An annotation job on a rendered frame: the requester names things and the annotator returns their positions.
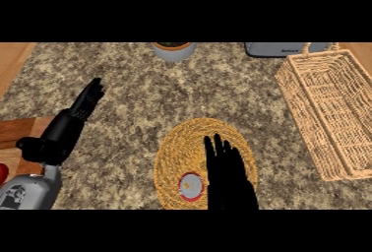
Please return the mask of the red can with pale end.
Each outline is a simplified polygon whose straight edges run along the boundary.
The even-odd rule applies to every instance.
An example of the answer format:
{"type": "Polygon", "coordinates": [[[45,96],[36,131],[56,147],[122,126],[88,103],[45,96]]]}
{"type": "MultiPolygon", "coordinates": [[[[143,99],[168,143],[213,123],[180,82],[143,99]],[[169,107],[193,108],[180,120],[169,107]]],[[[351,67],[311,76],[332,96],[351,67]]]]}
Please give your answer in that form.
{"type": "Polygon", "coordinates": [[[185,172],[178,179],[178,194],[184,201],[194,202],[205,191],[202,176],[196,172],[185,172]]]}

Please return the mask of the round woven yellow placemat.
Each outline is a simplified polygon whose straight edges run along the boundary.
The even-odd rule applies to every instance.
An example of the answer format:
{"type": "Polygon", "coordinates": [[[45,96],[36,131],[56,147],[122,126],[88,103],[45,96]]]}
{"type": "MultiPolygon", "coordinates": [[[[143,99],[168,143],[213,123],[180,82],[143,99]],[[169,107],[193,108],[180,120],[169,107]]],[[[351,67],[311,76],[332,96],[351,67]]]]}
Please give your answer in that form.
{"type": "Polygon", "coordinates": [[[215,118],[193,118],[181,122],[162,139],[153,161],[153,186],[159,204],[166,210],[206,210],[208,171],[203,137],[218,134],[237,148],[246,179],[256,187],[258,172],[252,150],[234,127],[215,118]],[[185,172],[196,172],[203,179],[205,191],[200,199],[187,202],[178,194],[178,179],[185,172]]]}

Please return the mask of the rectangular wicker basket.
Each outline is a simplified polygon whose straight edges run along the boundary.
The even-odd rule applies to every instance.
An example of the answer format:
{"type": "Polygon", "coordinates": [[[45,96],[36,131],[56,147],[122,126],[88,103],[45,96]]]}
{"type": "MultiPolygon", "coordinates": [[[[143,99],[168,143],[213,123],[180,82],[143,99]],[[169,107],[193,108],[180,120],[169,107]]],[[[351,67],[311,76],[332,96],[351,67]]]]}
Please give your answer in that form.
{"type": "Polygon", "coordinates": [[[372,76],[351,51],[305,43],[274,75],[321,180],[372,178],[372,76]]]}

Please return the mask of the grey plant pot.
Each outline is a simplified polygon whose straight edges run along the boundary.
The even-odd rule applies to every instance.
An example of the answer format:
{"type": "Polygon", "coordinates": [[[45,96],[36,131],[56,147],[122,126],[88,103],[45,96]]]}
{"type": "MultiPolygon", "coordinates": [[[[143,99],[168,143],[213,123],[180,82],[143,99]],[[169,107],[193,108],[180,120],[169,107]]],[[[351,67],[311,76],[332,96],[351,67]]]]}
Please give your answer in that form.
{"type": "Polygon", "coordinates": [[[166,62],[180,62],[188,58],[194,52],[196,43],[185,42],[178,46],[163,46],[157,42],[150,44],[154,56],[166,62]]]}

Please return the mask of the brown wooden cutting board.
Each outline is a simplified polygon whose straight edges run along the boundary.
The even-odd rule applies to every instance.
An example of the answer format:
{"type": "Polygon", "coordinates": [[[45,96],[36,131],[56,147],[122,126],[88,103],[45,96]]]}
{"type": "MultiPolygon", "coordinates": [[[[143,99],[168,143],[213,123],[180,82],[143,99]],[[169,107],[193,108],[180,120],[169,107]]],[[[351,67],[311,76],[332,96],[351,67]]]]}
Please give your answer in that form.
{"type": "Polygon", "coordinates": [[[60,146],[45,139],[51,119],[0,120],[0,187],[16,175],[42,175],[42,163],[58,162],[60,146]]]}

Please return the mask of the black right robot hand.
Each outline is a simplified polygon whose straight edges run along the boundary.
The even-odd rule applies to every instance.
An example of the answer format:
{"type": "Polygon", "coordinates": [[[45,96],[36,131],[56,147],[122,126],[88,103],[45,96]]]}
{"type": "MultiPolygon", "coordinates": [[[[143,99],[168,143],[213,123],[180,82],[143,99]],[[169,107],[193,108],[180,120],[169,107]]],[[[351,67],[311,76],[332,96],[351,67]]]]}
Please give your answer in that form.
{"type": "Polygon", "coordinates": [[[208,209],[212,211],[256,211],[253,187],[246,179],[243,161],[230,142],[203,137],[208,171],[208,209]]]}

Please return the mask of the grey appliance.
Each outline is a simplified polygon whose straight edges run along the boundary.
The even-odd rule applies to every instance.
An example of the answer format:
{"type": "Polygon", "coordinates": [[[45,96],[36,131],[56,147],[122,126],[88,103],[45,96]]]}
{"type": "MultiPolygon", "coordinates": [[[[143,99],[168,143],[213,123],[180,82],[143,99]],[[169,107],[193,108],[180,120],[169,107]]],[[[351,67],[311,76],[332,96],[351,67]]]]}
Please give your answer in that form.
{"type": "Polygon", "coordinates": [[[339,49],[337,42],[246,42],[244,53],[253,58],[284,58],[296,54],[320,54],[339,49]]]}

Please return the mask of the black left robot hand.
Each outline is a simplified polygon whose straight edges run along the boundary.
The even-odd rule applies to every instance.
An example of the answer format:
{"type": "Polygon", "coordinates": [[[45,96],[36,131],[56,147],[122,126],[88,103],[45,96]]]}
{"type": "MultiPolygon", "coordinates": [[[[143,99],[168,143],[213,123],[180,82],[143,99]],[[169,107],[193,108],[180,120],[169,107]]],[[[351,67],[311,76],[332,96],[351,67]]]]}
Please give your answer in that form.
{"type": "Polygon", "coordinates": [[[101,79],[94,78],[82,89],[75,102],[51,119],[38,137],[22,137],[16,148],[26,161],[58,165],[75,147],[84,123],[103,97],[101,79]]]}

